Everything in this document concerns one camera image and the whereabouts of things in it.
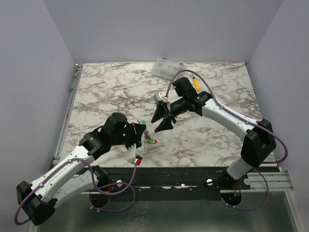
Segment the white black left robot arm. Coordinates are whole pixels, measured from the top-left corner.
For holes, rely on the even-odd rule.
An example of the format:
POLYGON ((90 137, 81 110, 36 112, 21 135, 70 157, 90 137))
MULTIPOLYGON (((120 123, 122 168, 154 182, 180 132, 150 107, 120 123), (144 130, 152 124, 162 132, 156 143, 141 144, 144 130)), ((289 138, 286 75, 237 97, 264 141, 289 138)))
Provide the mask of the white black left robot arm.
POLYGON ((112 113, 104 125, 86 133, 59 164, 32 182, 22 181, 17 185, 17 212, 23 210, 28 217, 26 221, 37 226, 46 222, 68 197, 91 188, 113 196, 107 174, 91 163, 108 153, 112 146, 123 145, 128 162, 140 165, 142 158, 136 151, 141 147, 145 130, 145 124, 128 123, 125 115, 112 113))

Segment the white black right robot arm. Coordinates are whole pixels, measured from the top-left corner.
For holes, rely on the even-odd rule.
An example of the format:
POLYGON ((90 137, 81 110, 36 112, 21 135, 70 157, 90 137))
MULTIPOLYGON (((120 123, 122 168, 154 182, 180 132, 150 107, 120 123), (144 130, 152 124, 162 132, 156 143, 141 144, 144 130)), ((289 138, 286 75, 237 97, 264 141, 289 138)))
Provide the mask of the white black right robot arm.
POLYGON ((172 85, 179 97, 175 102, 170 103, 163 92, 154 94, 156 110, 151 122, 161 121, 155 132, 173 129, 176 117, 189 111, 214 120, 243 141, 240 157, 222 176, 225 188, 233 189, 237 186, 244 174, 254 167, 259 167, 276 148, 272 125, 266 119, 256 121, 225 108, 221 103, 216 103, 210 93, 197 93, 186 77, 174 81, 172 85))

